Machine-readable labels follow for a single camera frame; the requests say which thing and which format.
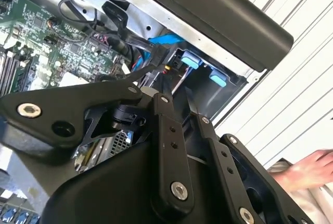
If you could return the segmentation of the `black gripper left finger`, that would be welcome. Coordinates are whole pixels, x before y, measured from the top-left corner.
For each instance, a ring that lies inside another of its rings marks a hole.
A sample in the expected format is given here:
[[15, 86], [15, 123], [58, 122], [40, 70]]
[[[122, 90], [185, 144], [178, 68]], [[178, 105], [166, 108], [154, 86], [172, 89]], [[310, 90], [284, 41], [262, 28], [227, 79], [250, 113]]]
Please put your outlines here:
[[154, 211], [160, 217], [187, 216], [194, 193], [182, 125], [168, 94], [147, 96], [131, 82], [118, 80], [1, 98], [1, 143], [48, 165], [62, 165], [84, 142], [122, 129], [138, 136], [132, 147], [151, 145]]

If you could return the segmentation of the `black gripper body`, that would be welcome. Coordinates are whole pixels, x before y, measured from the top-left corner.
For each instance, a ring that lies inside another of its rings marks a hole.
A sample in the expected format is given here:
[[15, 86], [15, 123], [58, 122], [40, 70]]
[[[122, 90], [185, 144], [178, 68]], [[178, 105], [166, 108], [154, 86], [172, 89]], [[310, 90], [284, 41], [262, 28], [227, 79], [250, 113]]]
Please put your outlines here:
[[151, 204], [155, 189], [151, 145], [142, 143], [68, 180], [48, 200], [41, 223], [241, 223], [211, 182], [209, 167], [189, 157], [195, 204], [185, 217], [160, 217]]

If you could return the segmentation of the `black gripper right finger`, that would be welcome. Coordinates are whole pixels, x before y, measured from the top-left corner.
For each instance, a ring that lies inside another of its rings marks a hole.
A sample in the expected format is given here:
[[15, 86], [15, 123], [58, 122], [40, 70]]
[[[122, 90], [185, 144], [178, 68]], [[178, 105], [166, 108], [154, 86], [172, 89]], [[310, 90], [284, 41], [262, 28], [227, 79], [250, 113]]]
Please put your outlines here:
[[289, 223], [290, 197], [233, 135], [219, 138], [211, 121], [198, 113], [191, 89], [184, 89], [193, 130], [189, 155], [205, 158], [220, 223]]

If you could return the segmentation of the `person's bare hand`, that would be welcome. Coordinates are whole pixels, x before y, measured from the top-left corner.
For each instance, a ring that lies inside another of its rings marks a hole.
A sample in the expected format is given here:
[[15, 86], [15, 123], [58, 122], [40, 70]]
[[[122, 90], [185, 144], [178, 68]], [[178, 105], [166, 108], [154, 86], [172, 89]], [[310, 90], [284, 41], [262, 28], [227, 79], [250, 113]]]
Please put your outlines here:
[[287, 192], [332, 183], [332, 150], [317, 150], [286, 170], [270, 174]]

